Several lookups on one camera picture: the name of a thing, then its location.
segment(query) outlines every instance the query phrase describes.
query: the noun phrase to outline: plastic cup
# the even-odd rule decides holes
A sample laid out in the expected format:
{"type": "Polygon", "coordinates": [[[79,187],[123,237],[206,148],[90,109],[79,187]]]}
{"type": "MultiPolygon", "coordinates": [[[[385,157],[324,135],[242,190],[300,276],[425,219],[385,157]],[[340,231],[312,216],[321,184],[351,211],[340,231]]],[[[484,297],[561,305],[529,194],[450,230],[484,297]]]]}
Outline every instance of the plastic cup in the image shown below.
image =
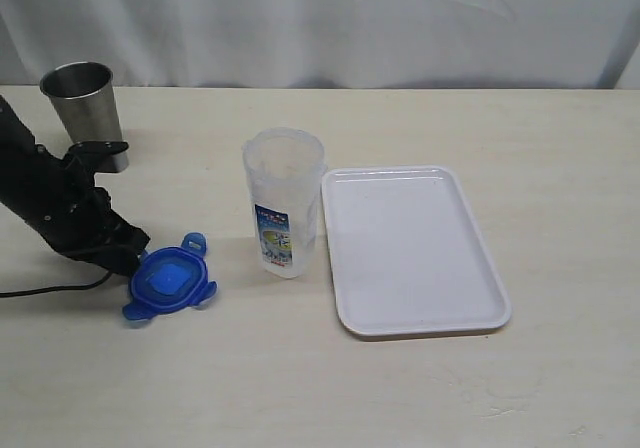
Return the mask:
{"type": "Polygon", "coordinates": [[[243,160],[260,263],[295,278],[315,246],[324,147],[302,130],[272,128],[245,143],[243,160]]]}

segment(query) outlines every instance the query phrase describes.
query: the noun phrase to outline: white tray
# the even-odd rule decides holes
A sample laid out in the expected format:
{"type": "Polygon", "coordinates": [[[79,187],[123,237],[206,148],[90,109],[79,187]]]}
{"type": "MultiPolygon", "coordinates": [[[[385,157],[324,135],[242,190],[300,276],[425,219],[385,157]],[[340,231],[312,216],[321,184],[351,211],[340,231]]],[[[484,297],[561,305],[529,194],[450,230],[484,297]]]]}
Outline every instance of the white tray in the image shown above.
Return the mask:
{"type": "Polygon", "coordinates": [[[511,316],[456,176],[438,166],[322,180],[338,315],[360,336],[485,331],[511,316]]]}

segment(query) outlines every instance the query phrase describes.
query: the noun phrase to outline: stainless steel cup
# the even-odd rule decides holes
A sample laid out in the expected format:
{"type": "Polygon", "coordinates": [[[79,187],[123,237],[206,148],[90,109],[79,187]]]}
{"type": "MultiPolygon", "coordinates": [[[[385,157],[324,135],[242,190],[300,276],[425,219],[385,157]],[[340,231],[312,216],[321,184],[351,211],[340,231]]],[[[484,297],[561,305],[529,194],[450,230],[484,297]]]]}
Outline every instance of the stainless steel cup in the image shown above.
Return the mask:
{"type": "MultiPolygon", "coordinates": [[[[74,143],[123,141],[113,96],[111,70],[100,63],[80,61],[62,65],[40,80],[46,95],[74,143]]],[[[128,166],[126,153],[114,157],[113,171],[128,166]]]]}

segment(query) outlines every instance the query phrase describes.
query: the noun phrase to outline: label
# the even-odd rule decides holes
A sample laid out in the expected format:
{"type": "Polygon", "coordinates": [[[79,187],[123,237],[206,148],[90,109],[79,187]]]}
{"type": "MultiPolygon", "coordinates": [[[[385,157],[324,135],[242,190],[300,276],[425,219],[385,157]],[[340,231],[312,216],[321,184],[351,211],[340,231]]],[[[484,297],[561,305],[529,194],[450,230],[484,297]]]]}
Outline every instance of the label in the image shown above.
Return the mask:
{"type": "Polygon", "coordinates": [[[262,259],[283,268],[290,267],[293,264],[293,256],[289,216],[256,205],[256,220],[262,259]]]}

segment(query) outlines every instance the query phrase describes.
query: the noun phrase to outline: blue plastic lid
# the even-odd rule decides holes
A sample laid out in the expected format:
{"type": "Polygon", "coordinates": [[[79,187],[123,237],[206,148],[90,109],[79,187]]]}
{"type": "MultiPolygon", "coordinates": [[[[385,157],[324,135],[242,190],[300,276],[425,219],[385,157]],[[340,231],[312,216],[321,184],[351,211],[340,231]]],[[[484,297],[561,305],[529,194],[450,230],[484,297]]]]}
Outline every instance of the blue plastic lid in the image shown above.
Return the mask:
{"type": "Polygon", "coordinates": [[[201,306],[217,290],[209,281],[203,260],[207,241],[202,233],[189,233],[180,247],[158,250],[141,259],[129,281],[131,303],[122,308],[129,321],[148,321],[159,314],[188,306],[201,306]]]}

